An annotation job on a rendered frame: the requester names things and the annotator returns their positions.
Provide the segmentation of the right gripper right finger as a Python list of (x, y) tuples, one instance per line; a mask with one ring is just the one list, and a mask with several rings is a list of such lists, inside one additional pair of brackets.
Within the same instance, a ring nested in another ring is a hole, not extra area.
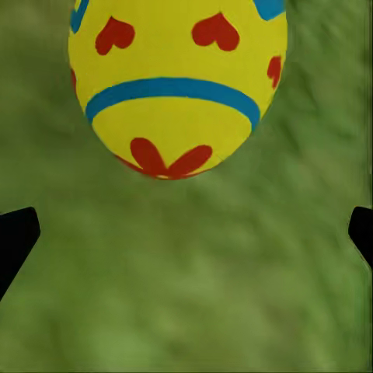
[(348, 235), (373, 269), (373, 210), (355, 207), (348, 225)]

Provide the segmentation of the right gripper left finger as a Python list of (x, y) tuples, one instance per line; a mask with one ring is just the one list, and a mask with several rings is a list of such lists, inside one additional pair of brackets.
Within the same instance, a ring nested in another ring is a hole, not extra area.
[(0, 300), (39, 238), (34, 207), (0, 215)]

